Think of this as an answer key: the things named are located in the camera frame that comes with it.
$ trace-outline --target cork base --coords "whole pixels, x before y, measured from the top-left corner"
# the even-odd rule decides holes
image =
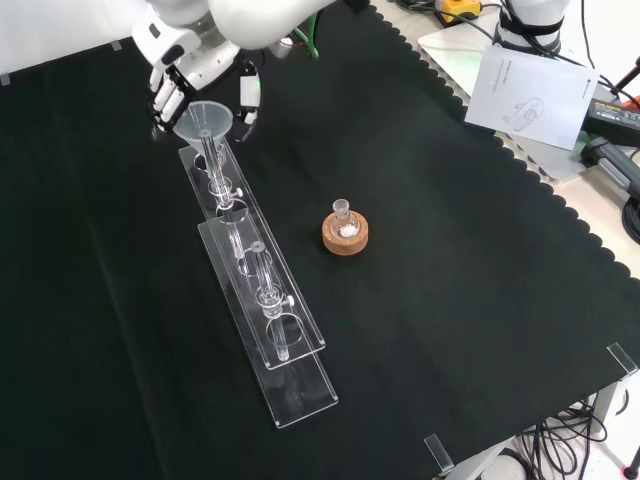
[[[351,238],[339,238],[331,233],[331,219],[336,216],[335,213],[329,215],[324,219],[324,222],[322,222],[322,241],[331,253],[344,256],[355,255],[367,246],[367,242],[369,241],[369,224],[358,212],[351,210],[351,213],[353,213],[360,222],[360,231]]]

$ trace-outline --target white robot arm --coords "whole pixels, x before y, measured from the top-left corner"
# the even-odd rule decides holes
[[[571,0],[504,0],[496,41],[506,48],[540,54],[558,53],[560,28]]]
[[[241,69],[237,123],[245,139],[257,119],[260,81],[241,49],[277,44],[335,0],[149,0],[133,38],[152,65],[149,110],[170,131],[191,98],[228,70]]]

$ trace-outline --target yellow device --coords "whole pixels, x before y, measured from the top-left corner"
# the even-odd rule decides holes
[[[467,20],[475,20],[480,15],[482,10],[482,4],[480,0],[437,0],[436,8],[444,12],[451,12],[455,15],[460,15]],[[435,12],[436,17],[440,20],[440,23],[445,27],[452,27],[462,23],[461,20],[451,17],[449,15],[443,15],[442,13]]]

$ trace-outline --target robot finger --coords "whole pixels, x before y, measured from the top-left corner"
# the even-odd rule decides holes
[[[151,71],[151,78],[149,79],[149,90],[151,93],[157,93],[162,82],[162,71],[154,68]]]
[[[185,94],[179,88],[175,89],[169,100],[167,100],[164,108],[162,109],[162,113],[160,115],[160,120],[170,127],[175,123],[174,117],[177,117],[180,113],[179,110],[185,103]]]
[[[153,104],[153,109],[156,112],[161,112],[164,109],[164,106],[167,104],[169,97],[171,97],[175,89],[175,82],[165,75],[164,82],[162,83]]]

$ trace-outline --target green cable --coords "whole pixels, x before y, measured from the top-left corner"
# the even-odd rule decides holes
[[[315,34],[316,34],[316,22],[318,21],[318,14],[314,13],[311,19],[309,20],[309,52],[311,52],[311,56],[317,60],[320,58],[320,54],[318,53],[318,49],[315,45]]]
[[[316,22],[317,22],[317,20],[318,20],[318,14],[313,15],[309,19],[309,36],[307,36],[299,28],[296,28],[294,30],[294,32],[296,32],[296,35],[298,35],[300,37],[300,39],[307,44],[307,48],[309,50],[309,54],[311,55],[311,58],[313,58],[314,60],[317,60],[318,58],[320,58],[320,53],[318,53],[318,49],[316,48],[315,43],[313,42],[313,37],[314,37],[315,32],[316,32]]]
[[[302,30],[300,30],[299,28],[296,28],[296,29],[294,30],[294,32],[296,32],[296,33],[298,34],[298,36],[300,37],[300,39],[301,39],[303,42],[306,42],[306,43],[307,43],[307,45],[309,45],[309,39],[307,38],[307,36],[305,35],[305,33],[304,33]]]

